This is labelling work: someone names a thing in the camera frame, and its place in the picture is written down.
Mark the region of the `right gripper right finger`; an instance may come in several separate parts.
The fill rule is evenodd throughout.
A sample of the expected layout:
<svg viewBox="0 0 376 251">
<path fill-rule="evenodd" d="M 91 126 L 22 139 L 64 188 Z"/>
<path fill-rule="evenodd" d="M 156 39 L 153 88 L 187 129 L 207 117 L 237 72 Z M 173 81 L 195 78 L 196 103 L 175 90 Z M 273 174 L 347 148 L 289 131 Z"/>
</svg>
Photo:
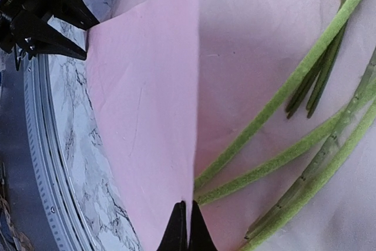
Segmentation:
<svg viewBox="0 0 376 251">
<path fill-rule="evenodd" d="M 188 243 L 189 251 L 217 251 L 206 222 L 200 211 L 199 205 L 194 200 L 191 214 L 190 236 Z"/>
</svg>

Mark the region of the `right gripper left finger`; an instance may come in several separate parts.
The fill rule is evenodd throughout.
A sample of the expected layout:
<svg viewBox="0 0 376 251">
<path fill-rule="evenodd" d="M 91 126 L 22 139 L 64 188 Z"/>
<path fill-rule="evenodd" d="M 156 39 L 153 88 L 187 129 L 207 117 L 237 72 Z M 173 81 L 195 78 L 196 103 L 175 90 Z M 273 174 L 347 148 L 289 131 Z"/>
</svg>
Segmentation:
<svg viewBox="0 0 376 251">
<path fill-rule="evenodd" d="M 157 251 L 187 251 L 186 203 L 177 202 L 172 210 Z"/>
</svg>

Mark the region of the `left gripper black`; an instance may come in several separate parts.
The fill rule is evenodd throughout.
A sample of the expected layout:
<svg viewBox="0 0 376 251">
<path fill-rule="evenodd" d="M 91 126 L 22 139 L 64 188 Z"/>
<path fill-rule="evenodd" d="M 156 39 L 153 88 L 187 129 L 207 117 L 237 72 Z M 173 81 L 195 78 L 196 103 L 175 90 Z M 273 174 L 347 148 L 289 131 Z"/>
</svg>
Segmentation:
<svg viewBox="0 0 376 251">
<path fill-rule="evenodd" d="M 86 59 L 85 50 L 48 24 L 53 16 L 85 31 L 99 24 L 83 0 L 1 0 L 1 49 L 14 53 L 17 71 L 25 55 Z"/>
</svg>

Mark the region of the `pink wrapping paper sheet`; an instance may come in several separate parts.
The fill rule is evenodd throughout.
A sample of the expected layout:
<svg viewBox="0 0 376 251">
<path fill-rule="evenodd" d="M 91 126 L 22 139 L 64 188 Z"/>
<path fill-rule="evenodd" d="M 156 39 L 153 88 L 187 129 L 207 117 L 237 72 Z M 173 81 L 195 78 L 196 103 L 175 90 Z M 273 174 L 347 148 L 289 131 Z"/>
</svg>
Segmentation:
<svg viewBox="0 0 376 251">
<path fill-rule="evenodd" d="M 120 199 L 144 250 L 160 244 L 176 202 L 238 137 L 308 54 L 340 0 L 119 0 L 89 31 L 89 96 Z M 277 156 L 287 164 L 201 212 L 218 250 L 301 175 L 321 146 L 316 127 L 353 96 L 375 49 L 375 0 L 361 0 L 311 118 L 287 101 L 208 181 L 223 186 Z"/>
</svg>

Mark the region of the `yellow fake flower bunch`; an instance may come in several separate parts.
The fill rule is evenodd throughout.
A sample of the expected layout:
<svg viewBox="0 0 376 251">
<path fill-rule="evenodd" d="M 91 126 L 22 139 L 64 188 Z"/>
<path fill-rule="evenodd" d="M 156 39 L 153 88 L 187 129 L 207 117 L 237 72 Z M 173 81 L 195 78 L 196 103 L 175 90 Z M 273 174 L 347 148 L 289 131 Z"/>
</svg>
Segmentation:
<svg viewBox="0 0 376 251">
<path fill-rule="evenodd" d="M 343 5 L 345 1 L 346 0 L 341 0 L 340 5 Z M 295 114 L 309 91 L 312 91 L 312 93 L 309 97 L 305 109 L 307 111 L 307 118 L 312 117 L 331 75 L 333 66 L 341 47 L 346 27 L 347 24 L 344 24 L 343 27 L 338 31 L 326 50 L 317 59 L 315 64 L 299 84 L 297 90 L 295 91 L 294 95 L 285 108 L 288 119 L 290 119 Z"/>
</svg>

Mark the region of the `pink rose fake flower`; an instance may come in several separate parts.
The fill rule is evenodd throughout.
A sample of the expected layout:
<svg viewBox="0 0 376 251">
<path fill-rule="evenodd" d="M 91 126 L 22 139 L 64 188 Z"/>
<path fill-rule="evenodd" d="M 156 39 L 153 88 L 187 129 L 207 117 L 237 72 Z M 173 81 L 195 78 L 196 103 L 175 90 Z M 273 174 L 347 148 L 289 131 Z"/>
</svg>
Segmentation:
<svg viewBox="0 0 376 251">
<path fill-rule="evenodd" d="M 274 96 L 265 104 L 264 108 L 244 128 L 243 131 L 232 141 L 231 144 L 194 180 L 194 191 L 202 188 L 218 172 L 229 163 L 242 147 L 253 137 L 253 135 L 265 124 L 274 114 L 278 107 L 295 90 L 303 77 L 313 67 L 316 60 L 324 53 L 334 37 L 354 12 L 361 0 L 346 0 L 333 20 L 330 22 L 323 34 L 317 39 L 307 55 L 302 59 L 294 72 L 287 78 L 284 84 L 277 90 Z"/>
</svg>

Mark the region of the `blue white fake flower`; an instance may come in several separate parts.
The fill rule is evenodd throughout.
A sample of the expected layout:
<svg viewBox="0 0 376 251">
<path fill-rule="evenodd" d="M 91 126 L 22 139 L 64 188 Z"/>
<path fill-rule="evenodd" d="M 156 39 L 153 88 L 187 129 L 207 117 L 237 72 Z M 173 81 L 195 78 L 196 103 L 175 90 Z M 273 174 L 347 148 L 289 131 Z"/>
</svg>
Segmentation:
<svg viewBox="0 0 376 251">
<path fill-rule="evenodd" d="M 374 74 L 375 54 L 372 55 L 351 100 L 320 150 L 280 200 L 250 226 L 246 233 L 247 242 L 241 250 L 254 250 L 289 222 L 344 163 L 375 119 L 375 102 L 373 102 L 348 139 L 342 146 L 340 145 L 343 131 L 365 104 L 364 99 L 367 91 L 370 90 L 371 78 Z"/>
</svg>

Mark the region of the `white fake flower stem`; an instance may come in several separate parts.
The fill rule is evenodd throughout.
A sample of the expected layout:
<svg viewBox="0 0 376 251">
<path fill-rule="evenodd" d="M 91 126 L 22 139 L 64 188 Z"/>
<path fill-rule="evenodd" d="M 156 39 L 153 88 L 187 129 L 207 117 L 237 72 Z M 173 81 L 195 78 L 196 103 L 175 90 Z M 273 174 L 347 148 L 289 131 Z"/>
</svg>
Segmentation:
<svg viewBox="0 0 376 251">
<path fill-rule="evenodd" d="M 351 114 L 356 113 L 361 107 L 356 107 L 352 112 L 341 108 L 335 115 L 327 119 L 320 126 L 316 127 L 310 133 L 301 138 L 294 145 L 290 146 L 286 150 L 279 153 L 274 158 L 262 163 L 261 165 L 247 171 L 246 173 L 234 178 L 233 180 L 214 188 L 202 195 L 195 197 L 196 202 L 199 205 L 206 205 L 208 203 L 214 202 L 215 200 L 221 199 L 227 195 L 230 195 L 247 185 L 269 175 L 271 172 L 279 169 L 280 167 L 291 162 L 293 159 L 299 157 L 314 145 L 323 140 L 328 136 L 334 129 L 334 126 L 342 118 L 349 118 Z"/>
</svg>

